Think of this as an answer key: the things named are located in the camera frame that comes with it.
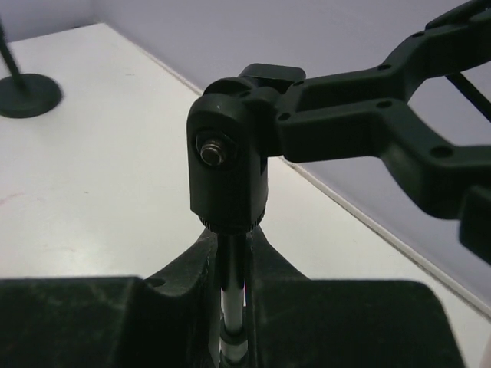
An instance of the white surface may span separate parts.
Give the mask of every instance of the white surface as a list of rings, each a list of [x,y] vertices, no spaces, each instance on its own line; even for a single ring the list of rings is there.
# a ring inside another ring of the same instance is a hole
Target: white surface
[[[196,95],[104,25],[13,49],[65,99],[43,117],[0,119],[0,277],[146,277],[194,243],[185,129]],[[479,366],[487,320],[282,161],[269,172],[262,228],[289,261],[313,278],[428,284]]]

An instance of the screw hole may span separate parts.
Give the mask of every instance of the screw hole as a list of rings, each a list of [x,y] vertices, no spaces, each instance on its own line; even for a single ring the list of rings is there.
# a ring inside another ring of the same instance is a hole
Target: screw hole
[[[288,120],[292,115],[290,115],[289,113],[282,113],[280,116],[279,116],[279,120],[280,121],[285,121],[285,120]]]
[[[437,159],[446,159],[453,155],[453,150],[447,146],[437,146],[431,149],[430,155]]]
[[[149,286],[151,286],[152,288],[158,288],[159,286],[162,286],[166,283],[163,278],[148,278],[145,280],[145,282],[149,284]]]
[[[392,101],[382,101],[377,103],[377,107],[381,109],[387,109],[392,106]]]

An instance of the black mounting arm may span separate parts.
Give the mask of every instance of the black mounting arm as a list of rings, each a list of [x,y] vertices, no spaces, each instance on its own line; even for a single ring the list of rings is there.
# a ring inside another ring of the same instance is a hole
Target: black mounting arm
[[[298,68],[254,64],[211,84],[188,119],[192,210],[212,230],[246,232],[265,211],[267,157],[376,156],[423,211],[460,219],[461,242],[491,262],[491,146],[454,146],[407,105],[426,79],[470,85],[460,72],[491,61],[490,3],[449,11],[371,69],[305,79]]]

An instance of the round base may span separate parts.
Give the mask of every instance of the round base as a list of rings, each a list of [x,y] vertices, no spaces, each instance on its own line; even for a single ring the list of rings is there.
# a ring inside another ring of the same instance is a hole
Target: round base
[[[61,102],[61,89],[49,77],[23,74],[26,89],[14,83],[12,77],[0,80],[0,115],[23,119],[37,117],[54,109]]]

